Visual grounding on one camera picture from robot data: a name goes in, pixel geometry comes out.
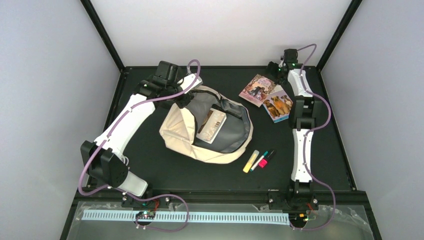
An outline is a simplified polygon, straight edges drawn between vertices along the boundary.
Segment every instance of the beige backpack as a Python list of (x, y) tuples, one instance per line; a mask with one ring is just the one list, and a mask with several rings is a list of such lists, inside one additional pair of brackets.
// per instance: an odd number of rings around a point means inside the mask
[[(207, 86), (190, 92), (194, 95), (190, 103), (184, 108), (174, 103), (160, 127), (166, 147), (205, 163), (228, 164), (238, 159), (252, 139), (247, 108)], [(226, 113), (226, 120), (209, 144), (196, 138), (196, 132), (211, 108)]]

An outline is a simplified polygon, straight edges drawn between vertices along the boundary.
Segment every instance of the pen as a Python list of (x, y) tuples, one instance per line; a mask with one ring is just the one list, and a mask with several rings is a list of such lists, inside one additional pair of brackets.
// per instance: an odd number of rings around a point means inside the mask
[(259, 162), (259, 167), (264, 168), (265, 165), (268, 164), (268, 162), (274, 157), (274, 155), (276, 154), (276, 151), (274, 151), (274, 149), (269, 150), (269, 153), (262, 158), (262, 160)]
[(252, 172), (253, 170), (255, 170), (255, 168), (258, 166), (259, 162), (268, 154), (268, 151), (266, 151), (265, 153), (263, 153), (262, 156), (260, 156), (257, 161), (254, 163), (254, 165), (252, 166), (252, 168), (250, 169), (250, 171)]

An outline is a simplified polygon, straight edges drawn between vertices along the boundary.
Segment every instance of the yellow highlighter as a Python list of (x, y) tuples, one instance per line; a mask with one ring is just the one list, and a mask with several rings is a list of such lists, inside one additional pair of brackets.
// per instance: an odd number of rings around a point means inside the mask
[(258, 150), (255, 150), (252, 153), (252, 156), (249, 158), (249, 161), (247, 161), (246, 165), (244, 166), (243, 172), (245, 172), (245, 173), (248, 173), (249, 172), (249, 170), (251, 169), (253, 163), (255, 162), (256, 158), (258, 157), (258, 155), (259, 155), (259, 151)]

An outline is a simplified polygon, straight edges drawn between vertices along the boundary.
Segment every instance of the black metal frame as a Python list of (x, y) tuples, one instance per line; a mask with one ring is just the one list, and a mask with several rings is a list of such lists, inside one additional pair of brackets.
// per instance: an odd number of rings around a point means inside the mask
[(122, 72), (124, 70), (125, 66), (122, 63), (121, 58), (119, 57), (118, 52), (115, 49), (114, 44), (111, 41), (111, 38), (109, 37), (108, 33), (106, 32), (106, 29), (102, 24), (102, 21), (100, 21), (99, 15), (97, 15), (97, 12), (94, 9), (92, 1), (81, 0), (81, 3), (84, 6), (85, 11), (87, 12), (88, 16), (90, 17), (92, 23), (94, 24), (95, 29), (97, 29), (97, 32), (101, 37), (101, 40), (103, 41), (104, 45), (106, 46), (107, 50), (109, 51), (110, 55), (112, 56), (113, 61), (115, 61), (117, 68), (119, 69), (120, 72)]
[[(346, 28), (348, 27), (349, 23), (351, 22), (351, 19), (353, 18), (357, 9), (361, 5), (361, 2), (362, 2), (362, 0), (352, 0), (350, 2), (349, 7), (347, 8), (346, 12), (343, 15), (343, 18), (341, 19), (340, 23), (338, 24), (338, 27), (336, 28), (333, 36), (331, 37), (330, 42), (328, 43), (327, 47), (325, 48), (325, 51), (322, 54), (321, 59), (319, 60), (318, 64), (316, 65), (316, 68), (318, 69), (319, 72), (321, 72), (321, 70), (326, 65), (331, 54), (333, 53), (334, 49), (336, 48), (337, 43), (339, 42), (340, 38), (342, 37), (342, 35), (345, 32)], [(87, 11), (88, 16), (90, 17), (95, 28), (97, 29), (98, 34), (100, 35), (101, 39), (104, 42), (104, 45), (106, 46), (107, 50), (109, 51), (110, 55), (112, 56), (113, 60), (115, 61), (117, 68), (122, 73), (124, 71), (125, 66), (122, 63), (121, 58), (119, 57), (119, 54), (118, 54), (117, 50), (115, 49), (114, 44), (111, 41), (111, 38), (109, 37), (108, 33), (106, 32), (106, 29), (103, 26), (102, 21), (99, 18), (99, 15), (97, 15), (96, 10), (94, 9), (92, 2), (90, 0), (81, 0), (81, 3), (84, 6), (85, 10)]]
[[(106, 29), (104, 28), (99, 16), (97, 15), (93, 4), (90, 0), (80, 0), (82, 5), (84, 6), (85, 10), (87, 11), (89, 17), (91, 18), (95, 28), (97, 29), (101, 39), (103, 40), (106, 48), (108, 49), (110, 55), (112, 56), (116, 66), (118, 67), (119, 71), (121, 72), (118, 84), (116, 86), (116, 90), (112, 99), (112, 104), (109, 110), (109, 113), (107, 115), (106, 123), (104, 125), (104, 129), (106, 129), (114, 120), (114, 112), (116, 107), (118, 106), (118, 102), (120, 99), (120, 96), (122, 94), (123, 87), (125, 85), (127, 75), (129, 73), (129, 70), (131, 68), (142, 68), (142, 67), (125, 67), (122, 63), (118, 52), (116, 51), (111, 39), (109, 38)], [(351, 21), (353, 15), (355, 14), (356, 10), (358, 9), (359, 5), (361, 4), (362, 0), (352, 0), (348, 9), (346, 10), (342, 20), (340, 21), (337, 29), (334, 32), (334, 35), (332, 36), (328, 46), (326, 47), (321, 59), (319, 60), (318, 65), (316, 66), (317, 72), (318, 72), (318, 78), (321, 84), (324, 86), (323, 78), (320, 74), (321, 70), (324, 68), (325, 64), (327, 63), (328, 59), (330, 58), (333, 50), (335, 49), (337, 43), (339, 42), (342, 34), (346, 30), (349, 22)], [(324, 87), (324, 97), (328, 99), (327, 91)], [(334, 123), (338, 140), (340, 141), (340, 144), (342, 143), (340, 132), (338, 130), (337, 124)], [(344, 159), (347, 161), (346, 151), (344, 149), (343, 144), (341, 144), (342, 151), (344, 154)], [(362, 205), (365, 208), (365, 212), (368, 218), (368, 222), (370, 224), (370, 227), (373, 232), (374, 239), (381, 240), (382, 237), (380, 235), (376, 219), (374, 217), (374, 213), (371, 209), (370, 202), (368, 200), (367, 194), (364, 191), (358, 191), (356, 190), (356, 184), (353, 178), (352, 170), (350, 168), (350, 165), (348, 162), (346, 162), (347, 166), (347, 175), (350, 177), (349, 181), (351, 184), (351, 190), (352, 191), (336, 191), (336, 199), (338, 205)], [(89, 179), (89, 184), (96, 185), (95, 179)], [(85, 187), (85, 191), (92, 190), (93, 187)], [(181, 196), (184, 198), (188, 203), (221, 203), (221, 204), (254, 204), (254, 205), (266, 205), (269, 204), (270, 208), (272, 209), (281, 209), (284, 210), (286, 213), (294, 213), (298, 212), (299, 210), (291, 210), (287, 208), (286, 204), (283, 204), (281, 201), (284, 199), (283, 195), (285, 192), (272, 192), (272, 191), (257, 191), (257, 192), (180, 192), (175, 190), (155, 190), (153, 189), (153, 195), (159, 195), (159, 194), (166, 194), (166, 193), (172, 193)], [(324, 205), (332, 205), (332, 195), (329, 192), (315, 192), (314, 197), (318, 200), (319, 204)], [(66, 223), (64, 225), (62, 235), (60, 239), (66, 239), (72, 224), (72, 220), (74, 218), (75, 211), (77, 209), (77, 205), (80, 201), (87, 201), (87, 202), (121, 202), (122, 201), (122, 194), (114, 189), (108, 190), (104, 189), (102, 191), (99, 191), (91, 196), (82, 196), (78, 192), (75, 194), (75, 197), (73, 199), (72, 205), (69, 210), (69, 214), (66, 219)]]

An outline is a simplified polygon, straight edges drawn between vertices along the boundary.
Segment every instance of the red wire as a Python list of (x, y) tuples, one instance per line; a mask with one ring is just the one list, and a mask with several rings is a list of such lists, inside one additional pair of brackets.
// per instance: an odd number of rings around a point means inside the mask
[(306, 205), (309, 207), (309, 209), (315, 214), (315, 215), (318, 215), (317, 214), (317, 212), (312, 208), (312, 206), (311, 206), (311, 204), (309, 204), (309, 202), (308, 203), (306, 203)]
[(157, 199), (155, 199), (154, 201), (156, 202), (156, 204), (155, 204), (155, 206), (154, 206), (154, 210), (153, 210), (153, 212), (156, 212), (156, 210), (157, 210), (157, 209), (158, 209), (158, 207), (159, 207), (159, 201), (158, 201)]

